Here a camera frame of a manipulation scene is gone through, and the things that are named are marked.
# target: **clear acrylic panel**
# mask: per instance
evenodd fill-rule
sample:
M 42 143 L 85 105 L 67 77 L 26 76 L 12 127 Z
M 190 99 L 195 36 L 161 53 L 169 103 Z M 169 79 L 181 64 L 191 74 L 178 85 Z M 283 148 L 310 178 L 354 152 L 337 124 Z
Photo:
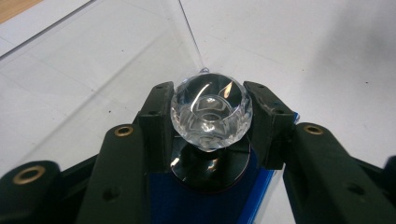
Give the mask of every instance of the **clear acrylic panel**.
M 0 175 L 88 159 L 153 86 L 203 67 L 179 1 L 92 1 L 2 57 Z

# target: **brass grommet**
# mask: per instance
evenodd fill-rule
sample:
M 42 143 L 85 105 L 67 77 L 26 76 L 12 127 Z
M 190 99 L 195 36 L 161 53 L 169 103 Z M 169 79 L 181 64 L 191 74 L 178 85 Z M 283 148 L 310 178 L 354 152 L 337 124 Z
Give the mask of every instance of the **brass grommet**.
M 35 174 L 24 176 L 31 172 L 32 173 L 35 172 Z M 37 180 L 38 178 L 40 178 L 45 172 L 46 172 L 46 168 L 44 168 L 44 166 L 41 166 L 41 165 L 32 166 L 32 167 L 29 167 L 29 168 L 26 168 L 26 169 L 20 171 L 17 175 L 14 176 L 12 181 L 16 185 L 29 184 L 29 183 Z
M 305 125 L 304 130 L 308 133 L 312 133 L 312 134 L 324 134 L 323 130 L 321 130 L 321 128 L 314 126 L 314 125 Z
M 132 127 L 129 126 L 122 126 L 114 131 L 114 134 L 118 137 L 128 136 L 134 131 Z

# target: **black round base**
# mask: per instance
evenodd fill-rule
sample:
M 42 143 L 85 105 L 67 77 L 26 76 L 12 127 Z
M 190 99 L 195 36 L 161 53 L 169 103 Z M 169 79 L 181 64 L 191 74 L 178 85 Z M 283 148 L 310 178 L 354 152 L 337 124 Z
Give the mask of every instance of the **black round base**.
M 219 192 L 232 186 L 248 167 L 250 145 L 243 137 L 233 145 L 204 152 L 175 137 L 171 169 L 187 187 L 201 192 Z

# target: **crystal ball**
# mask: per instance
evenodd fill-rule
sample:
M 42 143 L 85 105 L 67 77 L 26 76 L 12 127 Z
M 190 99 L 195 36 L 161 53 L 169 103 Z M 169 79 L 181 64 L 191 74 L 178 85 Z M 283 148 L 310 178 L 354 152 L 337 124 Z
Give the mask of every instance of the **crystal ball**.
M 203 74 L 184 80 L 171 102 L 171 120 L 187 142 L 211 152 L 239 141 L 253 116 L 244 86 L 232 77 Z

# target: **blue base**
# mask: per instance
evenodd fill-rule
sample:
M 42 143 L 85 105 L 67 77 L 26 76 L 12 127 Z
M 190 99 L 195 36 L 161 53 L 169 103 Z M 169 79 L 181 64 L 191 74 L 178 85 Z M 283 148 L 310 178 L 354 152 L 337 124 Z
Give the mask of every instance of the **blue base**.
M 220 193 L 187 189 L 173 174 L 150 174 L 151 223 L 253 223 L 273 176 L 256 167 L 253 154 L 241 179 Z

